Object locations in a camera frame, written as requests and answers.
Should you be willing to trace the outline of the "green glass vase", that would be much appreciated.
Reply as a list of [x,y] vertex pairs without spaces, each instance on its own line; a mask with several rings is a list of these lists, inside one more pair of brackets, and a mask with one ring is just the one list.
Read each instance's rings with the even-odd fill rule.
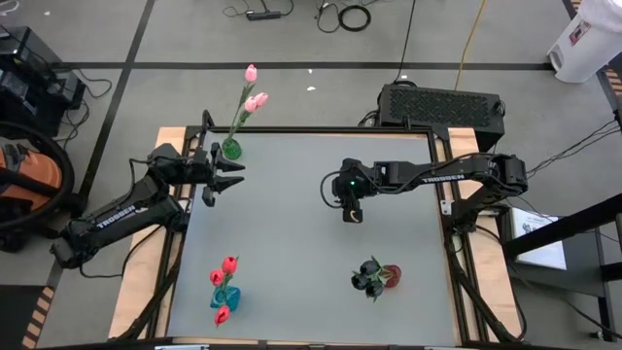
[[227,159],[237,160],[242,156],[242,148],[234,138],[226,138],[222,143],[222,149]]

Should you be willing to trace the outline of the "white waste bin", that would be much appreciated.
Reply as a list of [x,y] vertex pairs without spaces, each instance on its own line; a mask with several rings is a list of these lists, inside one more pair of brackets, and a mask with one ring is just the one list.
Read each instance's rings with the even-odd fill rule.
[[582,84],[622,53],[622,0],[581,0],[549,49],[555,78]]

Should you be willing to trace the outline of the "black equipment case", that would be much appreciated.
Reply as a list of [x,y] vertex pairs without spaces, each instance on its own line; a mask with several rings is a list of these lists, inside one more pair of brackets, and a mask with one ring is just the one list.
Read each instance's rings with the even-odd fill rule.
[[0,24],[0,122],[58,134],[66,112],[82,105],[86,85],[28,26]]

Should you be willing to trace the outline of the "black perforated computer case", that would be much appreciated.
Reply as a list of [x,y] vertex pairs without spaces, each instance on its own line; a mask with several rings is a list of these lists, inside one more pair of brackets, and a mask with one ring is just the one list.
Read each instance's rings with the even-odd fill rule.
[[377,126],[425,126],[443,139],[450,128],[471,128],[481,151],[490,150],[504,136],[505,104],[496,94],[400,82],[383,86],[377,102]]

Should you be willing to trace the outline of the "blue square glass vase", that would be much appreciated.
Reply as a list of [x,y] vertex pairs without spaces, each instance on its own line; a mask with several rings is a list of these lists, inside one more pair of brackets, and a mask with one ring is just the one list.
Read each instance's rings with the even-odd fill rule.
[[221,306],[226,305],[229,307],[229,310],[233,312],[237,309],[240,297],[241,291],[237,287],[217,287],[212,295],[210,307],[218,309]]

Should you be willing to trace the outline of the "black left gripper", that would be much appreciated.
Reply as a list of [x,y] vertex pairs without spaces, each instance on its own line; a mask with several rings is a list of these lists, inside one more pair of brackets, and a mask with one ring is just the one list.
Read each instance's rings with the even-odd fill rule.
[[245,166],[242,164],[218,156],[219,151],[220,144],[218,142],[214,142],[209,151],[198,146],[190,157],[189,162],[189,183],[204,185],[201,198],[208,207],[215,206],[215,193],[222,193],[224,190],[244,180],[241,176],[223,177],[216,175],[216,168],[222,172],[233,172],[245,169]]

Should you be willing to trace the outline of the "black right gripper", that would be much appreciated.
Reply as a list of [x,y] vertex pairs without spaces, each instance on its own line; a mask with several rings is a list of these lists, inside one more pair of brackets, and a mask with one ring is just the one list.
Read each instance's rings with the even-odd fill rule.
[[362,164],[360,160],[345,158],[342,161],[338,175],[331,182],[331,191],[337,197],[339,207],[342,209],[342,220],[352,223],[350,212],[356,210],[363,221],[363,210],[360,200],[375,195],[374,170]]

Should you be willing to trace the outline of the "black metal stand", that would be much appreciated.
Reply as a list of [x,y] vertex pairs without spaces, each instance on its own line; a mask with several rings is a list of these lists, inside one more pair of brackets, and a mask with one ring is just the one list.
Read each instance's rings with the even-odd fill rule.
[[529,287],[536,284],[592,296],[597,299],[600,319],[586,318],[599,329],[590,335],[604,341],[622,340],[615,330],[611,294],[608,284],[622,281],[622,261],[606,263],[600,227],[614,223],[622,253],[622,193],[587,207],[558,221],[538,228],[502,244],[504,257],[510,263],[521,254],[531,253],[552,243],[563,245],[567,268],[559,270],[534,265],[511,265],[510,276]]

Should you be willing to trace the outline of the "black aluminium table frame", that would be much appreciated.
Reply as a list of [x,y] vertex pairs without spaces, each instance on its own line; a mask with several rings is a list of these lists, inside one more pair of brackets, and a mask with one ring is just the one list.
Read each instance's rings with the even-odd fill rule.
[[[358,128],[338,126],[249,126],[244,133],[285,133],[312,134],[316,136],[353,136],[367,138],[424,138],[428,129],[407,131],[398,127]],[[132,237],[132,259],[127,263],[121,282],[113,320],[108,338],[118,340],[125,333],[138,339],[163,336],[170,316],[174,287],[165,285],[165,277],[174,269],[175,261],[182,256],[186,234],[165,227],[157,230],[145,228]],[[498,313],[498,318],[506,322],[511,332],[520,331],[517,316],[510,313],[517,309],[512,299],[509,275],[501,270],[503,260],[500,247],[486,242],[487,234],[479,232],[466,242],[465,253],[460,254],[461,262],[470,269],[469,278],[480,290],[482,298],[490,308]],[[455,328],[457,345],[490,345],[500,350],[499,342],[492,328],[485,324],[481,312],[460,291],[462,305],[456,309],[454,323],[464,323],[465,329]]]

